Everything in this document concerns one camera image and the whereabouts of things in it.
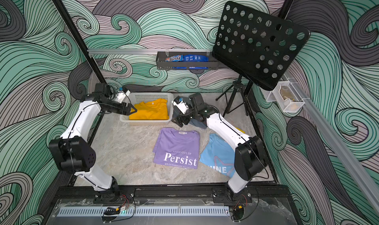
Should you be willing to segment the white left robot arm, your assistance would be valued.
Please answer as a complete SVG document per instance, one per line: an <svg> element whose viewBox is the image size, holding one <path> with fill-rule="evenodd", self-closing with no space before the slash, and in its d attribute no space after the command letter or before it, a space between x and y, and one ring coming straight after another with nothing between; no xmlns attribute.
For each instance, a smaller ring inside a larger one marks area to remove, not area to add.
<svg viewBox="0 0 379 225"><path fill-rule="evenodd" d="M96 152L88 143L88 135L96 117L106 113L130 116L137 112L131 102L125 102L130 91L122 86L114 90L106 83L98 83L94 92L84 95L74 119L66 131L49 142L48 148L60 171L73 173L89 183L99 198L117 202L120 191L114 177L96 164Z"/></svg>

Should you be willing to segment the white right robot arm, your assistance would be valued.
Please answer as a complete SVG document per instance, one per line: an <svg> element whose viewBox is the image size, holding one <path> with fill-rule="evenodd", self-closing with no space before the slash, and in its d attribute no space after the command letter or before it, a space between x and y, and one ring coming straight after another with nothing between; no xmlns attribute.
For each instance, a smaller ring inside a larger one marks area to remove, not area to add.
<svg viewBox="0 0 379 225"><path fill-rule="evenodd" d="M207 104L201 94L176 96L171 106L179 117L177 125L182 127L195 120L213 130L233 149L235 173L226 184L229 198L240 195L258 173L266 171L266 153L261 138L249 136L234 127L221 116L218 108Z"/></svg>

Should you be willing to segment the grey t-shirt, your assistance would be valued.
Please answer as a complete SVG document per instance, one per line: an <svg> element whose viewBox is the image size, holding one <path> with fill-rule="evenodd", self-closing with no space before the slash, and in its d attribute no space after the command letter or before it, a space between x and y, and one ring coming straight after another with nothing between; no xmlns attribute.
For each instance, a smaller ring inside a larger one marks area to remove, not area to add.
<svg viewBox="0 0 379 225"><path fill-rule="evenodd" d="M189 98L177 96L172 102L172 107L173 116L171 121L179 127L190 124L201 129L206 129L204 123L192 117L193 108L190 105Z"/></svg>

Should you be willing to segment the purple Persist t-shirt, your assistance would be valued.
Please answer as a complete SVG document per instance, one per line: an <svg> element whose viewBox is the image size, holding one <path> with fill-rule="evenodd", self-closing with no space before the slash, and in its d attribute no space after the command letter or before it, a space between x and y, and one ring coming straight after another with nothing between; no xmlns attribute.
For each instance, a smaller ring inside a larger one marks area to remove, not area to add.
<svg viewBox="0 0 379 225"><path fill-rule="evenodd" d="M164 166L197 169L199 164L200 134L162 128L156 141L153 163Z"/></svg>

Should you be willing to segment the light blue t-shirt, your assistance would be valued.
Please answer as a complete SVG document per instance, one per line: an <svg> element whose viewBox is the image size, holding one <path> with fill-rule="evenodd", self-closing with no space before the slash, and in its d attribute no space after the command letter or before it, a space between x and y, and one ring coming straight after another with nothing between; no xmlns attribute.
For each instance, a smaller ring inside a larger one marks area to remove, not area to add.
<svg viewBox="0 0 379 225"><path fill-rule="evenodd" d="M230 178L235 173L235 151L217 134L210 134L199 161Z"/></svg>

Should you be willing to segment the yellow t-shirt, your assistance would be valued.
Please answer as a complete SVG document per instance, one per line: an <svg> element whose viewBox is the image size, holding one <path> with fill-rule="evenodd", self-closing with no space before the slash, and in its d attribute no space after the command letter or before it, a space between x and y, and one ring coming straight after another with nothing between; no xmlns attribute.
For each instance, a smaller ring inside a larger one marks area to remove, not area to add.
<svg viewBox="0 0 379 225"><path fill-rule="evenodd" d="M152 102L135 104L138 110L129 116L129 120L168 120L169 114L166 99L157 99Z"/></svg>

